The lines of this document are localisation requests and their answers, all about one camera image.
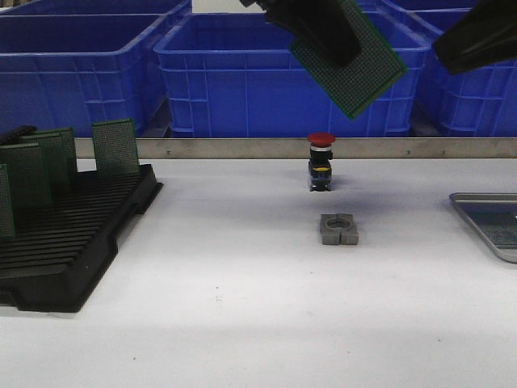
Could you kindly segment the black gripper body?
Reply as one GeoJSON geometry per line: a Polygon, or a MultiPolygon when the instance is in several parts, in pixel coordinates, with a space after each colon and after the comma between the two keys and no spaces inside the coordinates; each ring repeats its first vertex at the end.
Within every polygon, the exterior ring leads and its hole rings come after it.
{"type": "Polygon", "coordinates": [[[259,6],[261,9],[267,9],[269,7],[268,0],[240,0],[240,3],[244,7],[259,6]]]}

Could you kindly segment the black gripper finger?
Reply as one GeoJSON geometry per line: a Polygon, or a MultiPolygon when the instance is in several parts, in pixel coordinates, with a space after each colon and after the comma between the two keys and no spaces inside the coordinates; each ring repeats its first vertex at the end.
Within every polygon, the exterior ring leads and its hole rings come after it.
{"type": "Polygon", "coordinates": [[[290,31],[334,65],[360,55],[359,38],[338,1],[265,1],[267,21],[290,31]]]}
{"type": "Polygon", "coordinates": [[[450,74],[516,59],[516,2],[477,2],[433,42],[432,49],[450,74]]]}

